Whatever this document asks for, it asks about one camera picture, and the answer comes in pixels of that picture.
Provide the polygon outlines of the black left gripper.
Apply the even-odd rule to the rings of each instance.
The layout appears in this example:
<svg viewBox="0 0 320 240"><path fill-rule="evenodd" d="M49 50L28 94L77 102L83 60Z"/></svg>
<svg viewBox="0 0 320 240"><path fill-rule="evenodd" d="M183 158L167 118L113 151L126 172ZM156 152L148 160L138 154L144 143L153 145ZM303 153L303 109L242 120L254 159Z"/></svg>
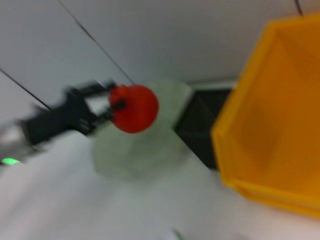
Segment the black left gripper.
<svg viewBox="0 0 320 240"><path fill-rule="evenodd" d="M68 89L62 103L24 121L29 143L37 145L69 130L88 135L95 127L111 122L116 112L126 107L124 99L112 103L95 115L86 103L86 98L108 94L117 86L113 80L102 84L92 81L78 89Z"/></svg>

